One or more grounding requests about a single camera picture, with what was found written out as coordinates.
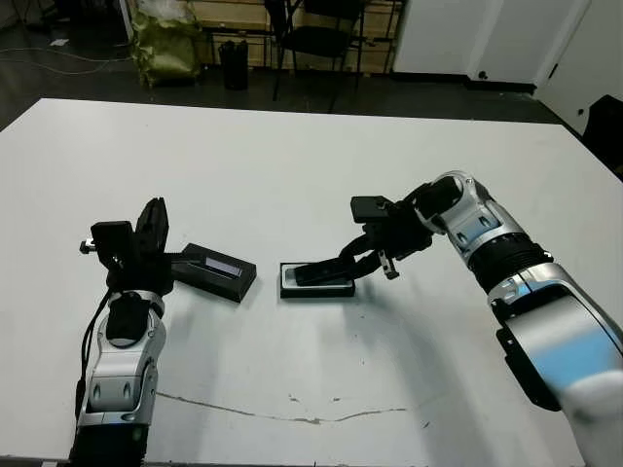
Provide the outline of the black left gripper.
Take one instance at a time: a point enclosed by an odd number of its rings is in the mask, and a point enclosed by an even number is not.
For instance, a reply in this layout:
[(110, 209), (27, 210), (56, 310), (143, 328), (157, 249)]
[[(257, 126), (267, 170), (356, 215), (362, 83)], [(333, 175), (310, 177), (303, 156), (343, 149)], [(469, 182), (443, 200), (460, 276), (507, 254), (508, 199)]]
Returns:
[[(155, 218), (157, 214), (157, 249)], [(95, 253), (107, 269), (106, 286), (112, 292), (142, 290), (164, 296), (173, 288), (172, 266), (193, 264), (192, 253), (166, 253), (169, 230), (164, 198), (150, 199), (141, 211), (135, 233), (131, 229), (104, 229), (80, 243), (82, 254)]]

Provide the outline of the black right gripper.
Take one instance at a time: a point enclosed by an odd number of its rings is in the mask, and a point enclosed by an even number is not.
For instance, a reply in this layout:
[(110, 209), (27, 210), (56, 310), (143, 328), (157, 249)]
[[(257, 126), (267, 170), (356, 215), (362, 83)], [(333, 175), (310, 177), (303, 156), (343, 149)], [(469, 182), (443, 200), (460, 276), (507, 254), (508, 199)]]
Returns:
[(421, 222), (415, 206), (408, 200), (369, 198), (366, 206), (365, 234), (348, 243), (339, 259), (356, 280), (382, 268), (389, 280), (399, 276), (394, 262), (401, 261), (431, 245), (431, 230)]

